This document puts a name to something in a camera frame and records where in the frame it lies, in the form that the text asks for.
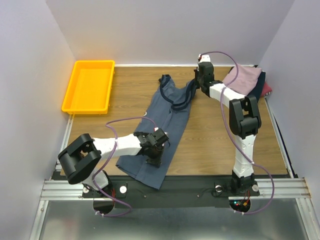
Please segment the blue-grey tank top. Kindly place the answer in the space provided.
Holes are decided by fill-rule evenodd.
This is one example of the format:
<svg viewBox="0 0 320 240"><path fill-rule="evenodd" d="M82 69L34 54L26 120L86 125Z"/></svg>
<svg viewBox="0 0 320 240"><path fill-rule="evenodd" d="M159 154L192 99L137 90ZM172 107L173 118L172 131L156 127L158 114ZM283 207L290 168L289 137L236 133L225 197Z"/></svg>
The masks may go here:
<svg viewBox="0 0 320 240"><path fill-rule="evenodd" d="M145 115L168 133L169 143L162 151L161 164L156 167L142 155L125 155L119 157L118 169L149 187L160 189L187 126L195 93L194 79L178 88L170 75L162 75Z"/></svg>

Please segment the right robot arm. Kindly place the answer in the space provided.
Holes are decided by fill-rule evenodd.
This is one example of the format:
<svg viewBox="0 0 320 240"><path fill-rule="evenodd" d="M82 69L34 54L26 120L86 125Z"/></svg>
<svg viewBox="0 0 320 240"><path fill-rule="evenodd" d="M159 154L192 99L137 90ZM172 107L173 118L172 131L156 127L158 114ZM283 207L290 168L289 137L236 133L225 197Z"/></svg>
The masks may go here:
<svg viewBox="0 0 320 240"><path fill-rule="evenodd" d="M255 96L245 96L215 80L214 67L209 61L198 63L195 82L208 97L218 100L220 107L229 110L229 123L223 115L224 126L235 146L235 163L231 173L230 191L242 195L255 184L253 151L256 136L262 125Z"/></svg>

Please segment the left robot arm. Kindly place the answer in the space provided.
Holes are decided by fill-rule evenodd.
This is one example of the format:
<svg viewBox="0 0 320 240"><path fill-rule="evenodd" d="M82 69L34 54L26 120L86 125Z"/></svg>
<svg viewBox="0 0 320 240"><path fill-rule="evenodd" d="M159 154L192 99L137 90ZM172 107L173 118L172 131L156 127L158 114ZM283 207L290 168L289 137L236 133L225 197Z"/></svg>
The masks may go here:
<svg viewBox="0 0 320 240"><path fill-rule="evenodd" d="M58 160L70 185L81 183L106 197L111 193L111 181L97 168L100 160L145 156L148 163L159 166L168 141L167 133L160 128L151 133L138 131L114 138L92 138L84 133L58 154Z"/></svg>

